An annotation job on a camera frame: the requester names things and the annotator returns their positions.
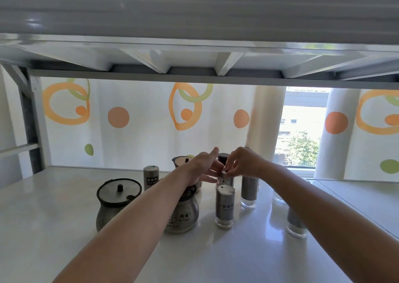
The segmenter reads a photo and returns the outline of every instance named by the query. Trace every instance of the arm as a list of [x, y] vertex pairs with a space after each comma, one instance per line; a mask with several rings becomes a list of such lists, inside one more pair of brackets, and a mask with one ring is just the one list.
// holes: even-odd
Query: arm
[[216, 182], [223, 164], [218, 148], [200, 153], [145, 191], [113, 218], [53, 283], [133, 282], [158, 244], [187, 186]]
[[340, 200], [247, 148], [232, 152], [226, 170], [266, 181], [353, 282], [399, 282], [399, 242]]

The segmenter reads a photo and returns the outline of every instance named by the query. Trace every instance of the hand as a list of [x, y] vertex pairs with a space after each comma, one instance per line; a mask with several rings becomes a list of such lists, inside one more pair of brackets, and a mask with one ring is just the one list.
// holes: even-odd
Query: hand
[[226, 177], [246, 176], [259, 178], [259, 172], [265, 166], [265, 159], [247, 147], [240, 146], [227, 158]]
[[199, 153], [189, 162], [179, 167], [186, 167], [192, 177], [188, 186], [194, 185], [198, 181], [206, 181], [210, 183], [217, 182], [216, 179], [210, 176], [219, 177], [221, 175], [223, 164], [216, 159], [218, 154], [219, 149], [215, 147], [209, 154], [206, 152]]

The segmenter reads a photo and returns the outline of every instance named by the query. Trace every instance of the green foliage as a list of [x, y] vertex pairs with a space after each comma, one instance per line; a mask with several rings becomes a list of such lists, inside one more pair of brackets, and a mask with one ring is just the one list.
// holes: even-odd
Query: green foliage
[[296, 166], [315, 167], [319, 144], [312, 140], [305, 131], [292, 135], [289, 147], [289, 158]]

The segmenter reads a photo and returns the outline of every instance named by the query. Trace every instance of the forearm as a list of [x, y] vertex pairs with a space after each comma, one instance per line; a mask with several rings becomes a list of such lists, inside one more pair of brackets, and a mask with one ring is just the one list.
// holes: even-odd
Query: forearm
[[259, 178], [294, 209], [354, 282], [397, 282], [399, 243], [340, 200], [282, 166], [265, 161]]
[[145, 191], [90, 241], [54, 283], [134, 281], [191, 178], [184, 167], [178, 168]]

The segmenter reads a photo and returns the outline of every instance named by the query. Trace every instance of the person's right hand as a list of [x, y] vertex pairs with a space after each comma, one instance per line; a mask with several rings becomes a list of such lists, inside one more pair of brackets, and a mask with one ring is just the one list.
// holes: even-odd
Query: person's right hand
[[259, 178], [260, 171], [265, 166], [265, 162], [266, 160], [253, 150], [240, 146], [227, 158], [225, 167], [226, 176], [229, 178], [242, 175]]

